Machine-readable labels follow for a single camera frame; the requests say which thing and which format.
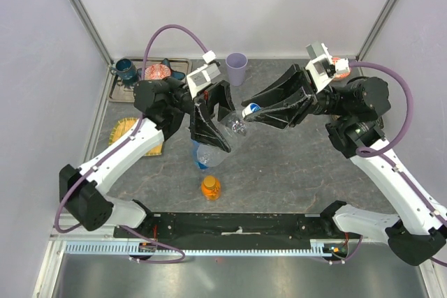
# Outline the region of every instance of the plastic cup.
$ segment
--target plastic cup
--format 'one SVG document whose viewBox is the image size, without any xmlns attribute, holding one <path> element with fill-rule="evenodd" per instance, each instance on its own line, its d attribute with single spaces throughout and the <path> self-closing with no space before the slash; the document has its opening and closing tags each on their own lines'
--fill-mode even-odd
<svg viewBox="0 0 447 298">
<path fill-rule="evenodd" d="M 245 69 L 247 68 L 247 57 L 240 52 L 229 54 L 225 60 L 230 84 L 234 87 L 242 85 L 245 81 Z"/>
</svg>

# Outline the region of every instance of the teal mug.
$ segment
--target teal mug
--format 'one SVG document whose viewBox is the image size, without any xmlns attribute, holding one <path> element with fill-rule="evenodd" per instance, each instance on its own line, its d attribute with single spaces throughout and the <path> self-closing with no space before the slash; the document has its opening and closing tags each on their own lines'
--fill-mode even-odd
<svg viewBox="0 0 447 298">
<path fill-rule="evenodd" d="M 130 59 L 120 59 L 110 72 L 126 82 L 137 78 L 137 68 Z"/>
</svg>

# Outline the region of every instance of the orange bottle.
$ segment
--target orange bottle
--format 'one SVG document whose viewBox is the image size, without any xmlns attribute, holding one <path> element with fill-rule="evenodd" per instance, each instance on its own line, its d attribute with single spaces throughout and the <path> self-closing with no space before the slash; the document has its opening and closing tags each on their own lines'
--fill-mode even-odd
<svg viewBox="0 0 447 298">
<path fill-rule="evenodd" d="M 214 176 L 206 176 L 202 182 L 202 193 L 208 200 L 221 196 L 221 182 Z"/>
</svg>

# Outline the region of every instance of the white wall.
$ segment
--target white wall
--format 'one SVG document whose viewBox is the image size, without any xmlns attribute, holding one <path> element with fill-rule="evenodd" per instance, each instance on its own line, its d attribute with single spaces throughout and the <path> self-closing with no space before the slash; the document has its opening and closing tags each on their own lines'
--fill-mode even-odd
<svg viewBox="0 0 447 298">
<path fill-rule="evenodd" d="M 357 54 L 386 0 L 82 0 L 114 58 L 141 56 L 165 24 L 183 24 L 219 56 L 303 57 L 323 41 L 333 54 Z M 179 32 L 166 32 L 156 56 L 199 57 Z"/>
<path fill-rule="evenodd" d="M 106 65 L 68 0 L 0 0 L 0 296 L 30 297 Z"/>
<path fill-rule="evenodd" d="M 447 205 L 447 1 L 399 0 L 366 61 L 393 68 L 409 83 L 413 123 L 396 148 L 412 174 Z M 404 95 L 390 80 L 392 110 L 386 132 L 395 136 L 406 111 Z M 447 247 L 439 256 L 447 261 Z"/>
</svg>

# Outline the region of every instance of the metal tray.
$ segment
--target metal tray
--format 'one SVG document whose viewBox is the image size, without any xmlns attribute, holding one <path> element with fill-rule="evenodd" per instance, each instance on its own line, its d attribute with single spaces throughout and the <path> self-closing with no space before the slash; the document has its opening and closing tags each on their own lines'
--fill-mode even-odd
<svg viewBox="0 0 447 298">
<path fill-rule="evenodd" d="M 129 59 L 138 68 L 142 67 L 142 59 L 136 59 L 129 57 Z M 147 59 L 146 67 L 152 64 L 158 64 L 163 61 L 164 58 L 151 58 Z M 192 62 L 189 59 L 169 59 L 170 66 L 173 70 L 180 71 L 185 75 L 188 75 L 192 69 Z M 123 85 L 121 79 L 115 75 L 115 78 L 110 83 L 108 94 L 108 100 L 116 103 L 133 103 L 133 86 Z"/>
</svg>

